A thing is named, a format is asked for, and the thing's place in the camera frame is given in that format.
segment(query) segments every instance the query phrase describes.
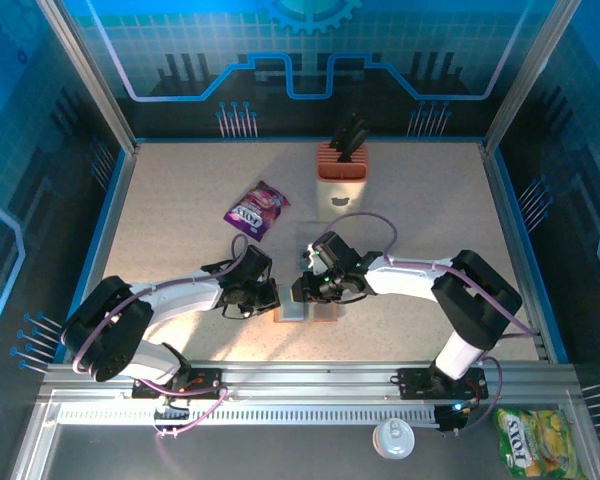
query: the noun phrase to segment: white cup lid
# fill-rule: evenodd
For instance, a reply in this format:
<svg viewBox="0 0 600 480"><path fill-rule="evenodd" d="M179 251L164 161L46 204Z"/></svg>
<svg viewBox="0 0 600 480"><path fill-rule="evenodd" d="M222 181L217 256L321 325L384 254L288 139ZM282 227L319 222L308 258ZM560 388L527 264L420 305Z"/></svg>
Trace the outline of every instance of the white cup lid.
<svg viewBox="0 0 600 480"><path fill-rule="evenodd" d="M413 429L399 418L385 420L376 428L376 449L385 458L400 460L413 451L416 443Z"/></svg>

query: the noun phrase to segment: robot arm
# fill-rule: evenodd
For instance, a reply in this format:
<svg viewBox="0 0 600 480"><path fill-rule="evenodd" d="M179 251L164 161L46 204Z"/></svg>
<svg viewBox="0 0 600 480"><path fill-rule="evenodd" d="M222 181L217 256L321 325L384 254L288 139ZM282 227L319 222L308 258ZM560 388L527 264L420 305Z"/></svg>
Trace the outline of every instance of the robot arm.
<svg viewBox="0 0 600 480"><path fill-rule="evenodd" d="M468 285L448 273L464 272L510 313L522 305L520 295L480 256L463 250L454 258L437 261L385 259L381 252L364 256L336 233L327 232L309 246L311 272L292 287L296 302L350 303L343 294L399 294L440 304L454 327L446 345L431 365L431 388L444 388L461 379L485 351L491 350L509 321Z"/></svg>
<svg viewBox="0 0 600 480"><path fill-rule="evenodd" d="M226 267L232 262L238 263L229 270ZM145 330L190 311L222 308L226 316L227 309L234 306L240 312L238 318L248 318L278 307L276 283L269 278L271 263L264 252L249 245L238 260L203 266L189 281L128 285L119 277L106 278L69 318L61 340L77 355L109 312L148 291L112 318L88 345L80 364L98 382L126 375L177 390L190 383L189 363L167 344L142 340Z"/></svg>

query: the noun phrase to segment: purple snack bag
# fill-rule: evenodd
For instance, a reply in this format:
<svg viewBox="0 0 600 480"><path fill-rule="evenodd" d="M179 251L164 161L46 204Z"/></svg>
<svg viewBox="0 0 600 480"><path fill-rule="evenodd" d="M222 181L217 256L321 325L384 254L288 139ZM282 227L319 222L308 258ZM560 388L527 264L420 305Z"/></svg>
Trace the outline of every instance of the purple snack bag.
<svg viewBox="0 0 600 480"><path fill-rule="evenodd" d="M259 242L287 206L289 202L284 195L260 180L225 213L224 219Z"/></svg>

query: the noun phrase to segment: yellow snack bag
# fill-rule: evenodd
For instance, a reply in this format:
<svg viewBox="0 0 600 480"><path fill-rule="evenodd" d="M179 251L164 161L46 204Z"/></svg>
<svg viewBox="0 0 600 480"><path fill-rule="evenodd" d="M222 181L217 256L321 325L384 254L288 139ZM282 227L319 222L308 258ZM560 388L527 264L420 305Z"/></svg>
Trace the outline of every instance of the yellow snack bag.
<svg viewBox="0 0 600 480"><path fill-rule="evenodd" d="M499 408L493 420L500 433L500 457L514 477L586 480L561 411Z"/></svg>

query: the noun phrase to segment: chip bag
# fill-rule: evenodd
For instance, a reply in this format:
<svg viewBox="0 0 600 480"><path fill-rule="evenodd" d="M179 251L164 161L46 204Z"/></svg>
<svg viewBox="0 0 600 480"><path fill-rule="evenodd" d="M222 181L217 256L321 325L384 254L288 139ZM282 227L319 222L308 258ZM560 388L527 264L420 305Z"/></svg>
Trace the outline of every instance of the chip bag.
<svg viewBox="0 0 600 480"><path fill-rule="evenodd" d="M561 411L499 408L493 420L500 433L500 457L514 477L586 480Z"/></svg>
<svg viewBox="0 0 600 480"><path fill-rule="evenodd" d="M259 242L287 206L289 202L284 195L260 180L224 219Z"/></svg>

